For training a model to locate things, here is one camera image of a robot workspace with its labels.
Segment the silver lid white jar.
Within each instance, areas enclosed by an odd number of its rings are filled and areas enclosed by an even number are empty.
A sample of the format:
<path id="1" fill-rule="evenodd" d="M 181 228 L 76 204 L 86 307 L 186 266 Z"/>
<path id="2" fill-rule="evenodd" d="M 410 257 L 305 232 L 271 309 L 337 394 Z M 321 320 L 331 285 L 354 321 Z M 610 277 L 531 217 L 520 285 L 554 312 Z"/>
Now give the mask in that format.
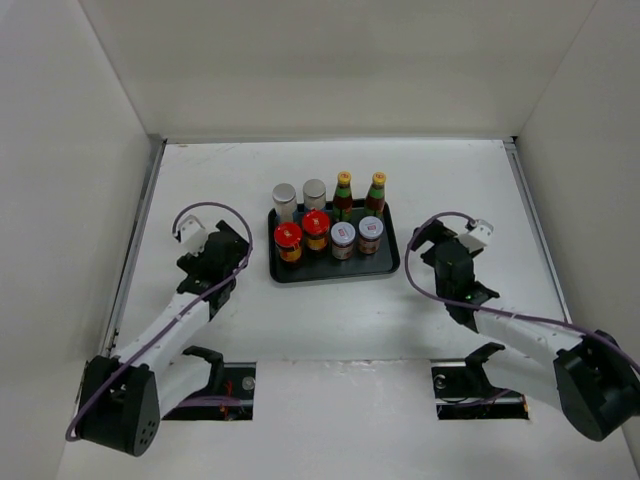
<path id="1" fill-rule="evenodd" d="M 296 189 L 289 183 L 280 183 L 272 190 L 276 219 L 279 223 L 296 223 L 298 204 Z"/>

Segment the yellow cap sauce bottle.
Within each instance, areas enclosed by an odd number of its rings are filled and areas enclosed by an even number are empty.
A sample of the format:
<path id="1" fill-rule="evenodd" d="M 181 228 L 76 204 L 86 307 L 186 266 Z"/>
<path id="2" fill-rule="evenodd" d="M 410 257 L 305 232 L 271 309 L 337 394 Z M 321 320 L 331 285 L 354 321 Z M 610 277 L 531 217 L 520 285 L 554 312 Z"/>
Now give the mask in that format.
<path id="1" fill-rule="evenodd" d="M 335 222 L 350 222 L 352 207 L 351 173 L 341 171 L 337 175 L 337 184 L 332 201 L 333 220 Z"/>
<path id="2" fill-rule="evenodd" d="M 364 212 L 366 216 L 375 216 L 377 218 L 381 218 L 383 216 L 386 205 L 386 179 L 386 174 L 383 172 L 375 172 L 372 175 L 371 185 L 364 203 Z"/>

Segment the white jar red label lid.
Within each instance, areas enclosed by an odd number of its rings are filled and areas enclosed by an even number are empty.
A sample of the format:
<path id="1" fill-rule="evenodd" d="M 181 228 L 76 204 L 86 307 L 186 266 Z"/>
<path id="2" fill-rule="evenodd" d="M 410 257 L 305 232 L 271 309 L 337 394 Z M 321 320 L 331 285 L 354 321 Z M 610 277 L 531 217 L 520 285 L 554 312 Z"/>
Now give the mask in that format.
<path id="1" fill-rule="evenodd" d="M 353 255 L 356 240 L 355 227 L 349 222 L 337 222 L 331 228 L 331 253 L 340 261 L 345 261 Z"/>

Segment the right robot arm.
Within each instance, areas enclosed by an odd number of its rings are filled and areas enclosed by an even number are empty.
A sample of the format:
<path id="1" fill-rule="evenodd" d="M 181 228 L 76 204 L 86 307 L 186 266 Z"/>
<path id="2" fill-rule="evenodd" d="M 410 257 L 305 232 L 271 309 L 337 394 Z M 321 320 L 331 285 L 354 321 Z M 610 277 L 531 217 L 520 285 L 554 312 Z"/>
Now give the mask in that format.
<path id="1" fill-rule="evenodd" d="M 417 227 L 406 251 L 429 243 L 421 259 L 436 291 L 421 293 L 445 306 L 458 325 L 488 338 L 465 359 L 464 384 L 482 401 L 491 391 L 515 391 L 562 412 L 584 437 L 602 441 L 639 414 L 639 365 L 602 330 L 491 306 L 498 292 L 479 282 L 474 260 L 493 228 L 469 215 L 457 233 L 436 214 Z"/>

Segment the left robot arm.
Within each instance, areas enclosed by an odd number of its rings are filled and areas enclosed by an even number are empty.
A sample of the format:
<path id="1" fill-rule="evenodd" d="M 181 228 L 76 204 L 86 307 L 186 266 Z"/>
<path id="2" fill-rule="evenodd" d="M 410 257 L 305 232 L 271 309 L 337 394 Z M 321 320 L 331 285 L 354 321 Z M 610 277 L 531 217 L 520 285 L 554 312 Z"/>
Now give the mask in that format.
<path id="1" fill-rule="evenodd" d="M 67 440 L 139 457 L 161 419 L 189 396 L 210 399 L 223 390 L 223 355 L 191 341 L 229 301 L 251 244 L 225 221 L 208 232 L 194 216 L 179 224 L 175 237 L 186 250 L 177 261 L 185 278 L 138 338 L 88 363 Z"/>

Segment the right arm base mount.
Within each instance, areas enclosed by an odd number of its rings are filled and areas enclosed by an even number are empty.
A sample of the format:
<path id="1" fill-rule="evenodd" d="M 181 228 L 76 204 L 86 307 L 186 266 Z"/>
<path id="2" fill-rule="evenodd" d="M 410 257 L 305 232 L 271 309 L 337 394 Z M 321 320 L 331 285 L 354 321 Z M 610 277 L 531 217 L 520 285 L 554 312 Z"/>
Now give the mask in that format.
<path id="1" fill-rule="evenodd" d="M 464 359 L 431 364 L 436 415 L 441 421 L 528 420 L 523 395 L 490 384 L 484 364 L 503 345 L 487 343 Z"/>

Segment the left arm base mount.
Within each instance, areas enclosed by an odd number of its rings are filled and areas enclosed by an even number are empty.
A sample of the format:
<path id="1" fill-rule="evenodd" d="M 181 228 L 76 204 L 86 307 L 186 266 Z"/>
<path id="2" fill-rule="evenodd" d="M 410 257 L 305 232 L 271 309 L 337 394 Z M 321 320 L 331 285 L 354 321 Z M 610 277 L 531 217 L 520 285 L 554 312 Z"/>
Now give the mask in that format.
<path id="1" fill-rule="evenodd" d="M 167 421 L 250 421 L 257 365 L 227 362 L 220 352 L 191 346 L 170 364 L 161 418 Z"/>

